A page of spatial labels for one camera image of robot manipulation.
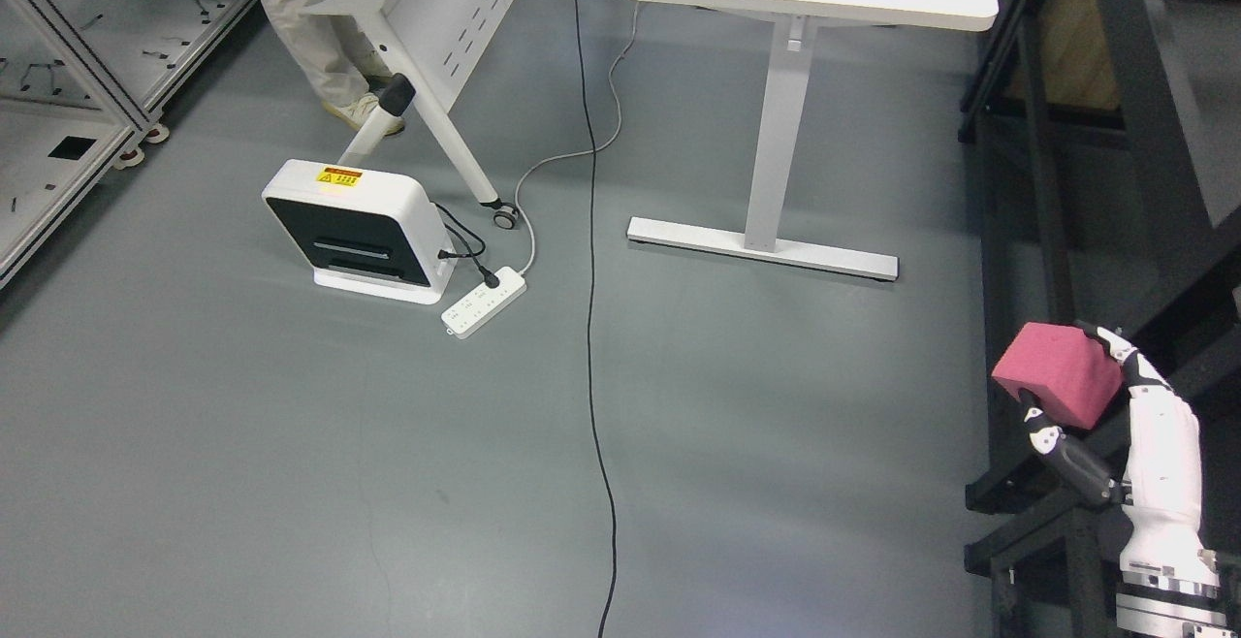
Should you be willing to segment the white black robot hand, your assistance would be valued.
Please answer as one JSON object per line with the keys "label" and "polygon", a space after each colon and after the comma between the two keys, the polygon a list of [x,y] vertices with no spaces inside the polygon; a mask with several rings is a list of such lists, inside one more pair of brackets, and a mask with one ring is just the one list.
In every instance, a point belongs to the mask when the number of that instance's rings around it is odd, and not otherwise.
{"label": "white black robot hand", "polygon": [[1073,326],[1100,343],[1121,366],[1118,392],[1129,395],[1129,461],[1123,474],[1114,475],[1095,451],[1069,434],[1067,425],[1042,412],[1036,395],[1020,391],[1018,402],[1033,451],[1087,504],[1122,506],[1131,519],[1131,540],[1119,554],[1121,570],[1144,562],[1174,567],[1204,564],[1216,571],[1198,536],[1203,464],[1191,406],[1133,343],[1104,326]]}

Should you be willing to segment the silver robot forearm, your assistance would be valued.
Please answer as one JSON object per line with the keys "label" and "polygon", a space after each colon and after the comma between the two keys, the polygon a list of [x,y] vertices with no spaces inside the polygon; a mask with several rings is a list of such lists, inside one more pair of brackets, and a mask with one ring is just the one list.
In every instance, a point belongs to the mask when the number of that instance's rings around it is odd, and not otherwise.
{"label": "silver robot forearm", "polygon": [[1188,564],[1127,564],[1114,595],[1118,628],[1136,637],[1237,637],[1224,576]]}

